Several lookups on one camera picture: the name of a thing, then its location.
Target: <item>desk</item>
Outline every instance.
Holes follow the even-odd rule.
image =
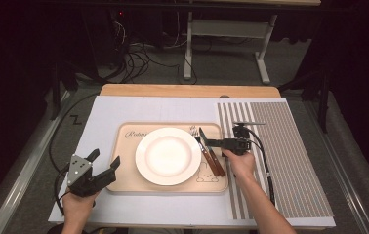
[[[256,3],[269,5],[297,5],[297,6],[319,6],[320,0],[208,0],[205,2],[227,2],[227,3]],[[269,22],[246,22],[246,21],[227,21],[227,20],[207,20],[193,19],[192,12],[188,13],[187,18],[187,45],[184,60],[184,79],[191,78],[191,38],[193,35],[244,37],[262,39],[262,47],[255,52],[255,60],[260,71],[261,79],[264,84],[269,84],[269,76],[264,63],[264,56],[267,51],[270,36],[275,27],[277,15],[272,15]]]
[[[219,98],[223,95],[232,98]],[[108,167],[114,147],[113,143],[117,137],[116,133],[121,124],[143,120],[159,123],[178,121],[215,123],[217,115],[214,103],[228,104],[235,101],[251,101],[259,104],[268,101],[287,108],[286,102],[280,98],[279,93],[273,87],[106,85],[94,103],[75,154],[83,156],[89,154],[92,149],[99,148],[101,156],[94,162],[94,172],[99,173]],[[261,133],[260,137],[271,134],[271,132]],[[276,172],[281,172],[281,169],[277,169],[277,165],[272,164],[272,160],[269,162],[270,167],[275,169],[275,194],[277,197],[279,196],[276,201],[277,207],[288,216],[287,219],[291,224],[297,228],[317,229],[335,225],[331,214],[311,216],[299,216],[295,212],[289,214],[282,198],[281,188],[278,188],[281,183],[277,185],[279,178]],[[307,183],[299,181],[298,184],[313,187],[312,189],[322,195],[321,200],[318,198],[319,195],[308,196],[312,200],[324,202],[325,195],[323,192],[321,193],[322,188],[314,187],[318,186],[319,182],[312,167],[307,168],[306,174]],[[232,177],[229,178],[229,184],[232,184],[232,179]],[[302,206],[303,200],[306,200],[301,197],[300,193],[302,192],[303,190],[300,189],[296,195],[296,199],[299,201],[294,201],[300,206]],[[105,189],[97,199],[96,207],[93,209],[89,221],[104,226],[255,229],[256,222],[248,215],[243,214],[246,211],[242,209],[242,211],[236,211],[235,214],[232,213],[233,204],[229,201],[230,193],[232,191],[228,189],[225,192],[215,194],[134,194],[113,193]],[[62,221],[57,207],[53,208],[49,221]]]

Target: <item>white table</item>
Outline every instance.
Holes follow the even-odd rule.
[[[121,91],[123,95],[135,85],[111,86]],[[111,87],[106,87],[102,95],[97,97],[84,133],[80,139],[75,154],[88,156],[98,148],[101,156],[93,166],[93,175],[104,171],[109,164],[117,130],[125,122],[200,122],[217,123],[217,113],[214,103],[233,101],[273,101],[284,102],[282,98],[252,99],[252,98],[219,98],[219,97],[113,97]],[[203,86],[154,86],[140,85],[144,93],[155,90],[169,91],[170,95],[178,96],[195,90],[196,96],[203,95],[202,91],[212,88],[212,94],[222,93],[225,88],[229,94],[234,90],[251,90],[254,87],[203,87]],[[169,193],[113,193],[106,189],[97,199],[89,223],[100,226],[128,226],[128,227],[177,227],[177,228],[247,228],[255,229],[253,219],[233,219],[228,208],[228,192],[204,194],[169,194]],[[331,216],[287,218],[295,227],[323,229],[335,226]],[[57,206],[54,206],[49,221],[63,222]]]

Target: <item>gray stripe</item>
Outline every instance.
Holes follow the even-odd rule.
[[[222,113],[224,112],[222,107],[221,107],[221,104],[218,103],[218,110],[219,110],[219,121],[220,121],[220,125],[221,125],[221,129],[222,129],[222,136],[225,135],[225,128],[226,128],[226,123],[224,122],[224,119],[222,117]],[[234,202],[234,195],[233,195],[233,183],[231,182],[231,175],[233,175],[233,173],[231,172],[231,169],[230,169],[230,163],[226,160],[226,163],[227,163],[227,176],[228,176],[228,180],[229,180],[229,183],[228,183],[228,186],[229,186],[229,196],[230,196],[230,206],[231,206],[231,209],[232,209],[232,216],[233,216],[233,219],[237,219],[237,216],[236,216],[236,208],[235,208],[235,202]]]
[[[221,127],[228,137],[232,137],[232,121],[266,122],[264,126],[248,128],[259,136],[264,145],[273,178],[275,201],[284,216],[333,216],[286,102],[228,103],[219,111],[220,116],[224,115]],[[255,177],[261,181],[258,179],[260,171],[264,172],[265,168],[261,152],[255,145],[253,153],[257,155],[260,164],[257,165]],[[268,191],[265,174],[262,175],[264,184],[261,187]],[[233,217],[236,218],[235,213],[241,213],[242,218],[252,218],[251,214],[245,215],[246,208],[241,207],[243,198],[237,187],[236,194],[233,194],[235,186],[229,180],[229,187],[232,187],[230,199],[233,209],[236,209]]]

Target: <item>gray carpet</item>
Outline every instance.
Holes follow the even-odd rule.
[[[195,46],[197,50],[194,52],[193,58],[193,69],[197,77],[196,84],[262,85],[251,51],[251,46],[255,46],[255,42],[248,42],[247,44],[229,45],[228,42],[213,41],[210,51],[203,52],[203,50],[210,48],[210,43],[203,40],[197,43]],[[308,43],[292,46],[286,41],[269,45],[266,54],[266,67],[272,86],[284,84],[294,77],[307,46]],[[178,64],[180,66],[179,74],[177,68],[150,63],[148,71],[134,79],[135,83],[178,84],[182,81],[183,49],[159,51],[147,48],[147,52],[154,61],[167,65]],[[80,82],[80,87],[73,94],[70,105],[100,89],[100,86],[91,85],[89,82]],[[369,216],[369,166],[361,155],[358,145],[353,141],[335,100],[333,97],[329,99],[328,135],[323,136],[314,124],[315,117],[309,114],[309,107],[314,106],[314,104],[302,102],[298,96],[298,91],[289,91],[283,95],[288,99],[307,153],[335,215],[334,219],[337,227],[319,231],[319,233],[364,233],[360,230],[358,222],[349,207],[348,200],[344,195],[344,188],[336,177],[335,169],[328,156],[329,152],[323,141],[324,137],[330,139]],[[52,142],[52,155],[59,167],[62,167],[75,151],[93,101],[93,97],[88,97],[79,102],[66,115],[58,128]],[[70,117],[71,115],[78,116],[76,124],[74,124],[74,117]],[[42,136],[42,123],[38,131],[38,135],[35,133],[34,138]],[[0,207],[26,159],[27,152],[23,151],[21,157],[11,167],[8,177],[0,186]],[[57,172],[50,162],[48,151],[46,151],[5,233],[46,233],[53,226],[53,224],[48,223],[47,219],[54,204],[53,184],[56,175]]]

